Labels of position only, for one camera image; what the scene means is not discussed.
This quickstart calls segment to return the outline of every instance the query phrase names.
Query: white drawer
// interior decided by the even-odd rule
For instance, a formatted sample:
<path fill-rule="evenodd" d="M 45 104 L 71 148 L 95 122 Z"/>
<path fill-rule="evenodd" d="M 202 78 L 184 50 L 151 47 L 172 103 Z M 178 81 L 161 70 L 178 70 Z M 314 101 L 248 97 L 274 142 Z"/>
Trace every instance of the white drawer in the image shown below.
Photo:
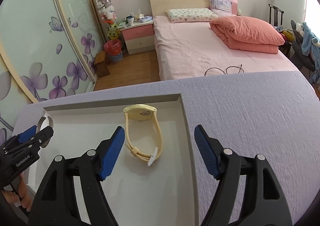
<path fill-rule="evenodd" d="M 154 46 L 155 40 L 152 35 L 152 36 L 129 40 L 129 41 L 126 41 L 125 44 L 127 45 L 128 50 L 139 49 L 139 48 Z"/>

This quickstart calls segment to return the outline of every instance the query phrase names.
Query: blue blanket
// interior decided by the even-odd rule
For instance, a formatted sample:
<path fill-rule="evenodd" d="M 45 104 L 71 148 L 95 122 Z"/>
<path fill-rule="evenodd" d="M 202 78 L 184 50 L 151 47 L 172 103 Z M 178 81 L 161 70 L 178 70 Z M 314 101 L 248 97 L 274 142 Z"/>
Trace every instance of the blue blanket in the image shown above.
<path fill-rule="evenodd" d="M 315 35 L 311 32 L 308 25 L 306 23 L 302 23 L 302 25 L 304 27 L 303 43 L 301 47 L 302 53 L 305 56 L 309 56 L 312 50 L 316 67 L 316 70 L 310 76 L 309 82 L 310 84 L 320 84 L 320 48 L 312 43 L 312 39 L 315 38 Z"/>

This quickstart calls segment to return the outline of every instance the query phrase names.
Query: human hand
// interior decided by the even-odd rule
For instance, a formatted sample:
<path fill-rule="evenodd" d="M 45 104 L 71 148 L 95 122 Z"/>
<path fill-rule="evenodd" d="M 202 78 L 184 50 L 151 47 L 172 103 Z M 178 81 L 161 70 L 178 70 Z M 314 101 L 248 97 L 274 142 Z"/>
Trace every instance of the human hand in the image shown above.
<path fill-rule="evenodd" d="M 32 200 L 28 194 L 28 189 L 27 189 L 26 183 L 24 182 L 23 175 L 20 174 L 19 177 L 20 177 L 20 184 L 18 186 L 19 196 L 11 191 L 1 190 L 1 192 L 8 203 L 14 204 L 18 201 L 21 201 L 22 207 L 26 208 L 27 212 L 29 212 L 31 210 Z"/>

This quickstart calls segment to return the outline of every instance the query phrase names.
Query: yellow watch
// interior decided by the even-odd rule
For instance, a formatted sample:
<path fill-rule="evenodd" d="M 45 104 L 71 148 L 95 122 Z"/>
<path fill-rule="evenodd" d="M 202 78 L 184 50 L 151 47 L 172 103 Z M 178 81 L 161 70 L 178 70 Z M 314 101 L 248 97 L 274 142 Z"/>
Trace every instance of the yellow watch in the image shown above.
<path fill-rule="evenodd" d="M 163 143 L 162 143 L 162 134 L 161 134 L 161 130 L 159 127 L 159 123 L 157 120 L 157 109 L 155 107 L 152 106 L 148 106 L 148 105 L 144 105 L 144 104 L 137 104 L 137 105 L 132 105 L 130 107 L 127 107 L 123 110 L 124 112 L 124 118 L 125 118 L 125 135 L 127 137 L 127 143 L 125 144 L 126 147 L 130 150 L 131 154 L 133 156 L 138 157 L 140 160 L 148 162 L 148 166 L 150 166 L 155 160 L 157 160 L 159 158 L 159 156 L 161 155 L 162 152 L 162 147 L 163 147 Z M 143 153 L 141 151 L 139 151 L 138 148 L 134 147 L 130 141 L 130 137 L 129 137 L 129 119 L 132 120 L 139 120 L 139 121 L 143 121 L 143 120 L 148 120 L 148 119 L 152 119 L 153 124 L 156 128 L 157 134 L 158 134 L 158 138 L 157 138 L 157 142 L 156 142 L 156 148 L 153 152 L 153 154 L 146 154 Z"/>

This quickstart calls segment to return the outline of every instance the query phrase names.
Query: orange comforter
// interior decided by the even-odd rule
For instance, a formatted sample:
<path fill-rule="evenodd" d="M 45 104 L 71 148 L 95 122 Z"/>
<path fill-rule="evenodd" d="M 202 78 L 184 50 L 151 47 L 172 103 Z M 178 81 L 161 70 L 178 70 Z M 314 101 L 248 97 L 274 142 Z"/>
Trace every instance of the orange comforter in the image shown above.
<path fill-rule="evenodd" d="M 211 29 L 230 49 L 278 53 L 284 44 L 282 36 L 265 21 L 246 16 L 230 16 L 214 19 Z"/>

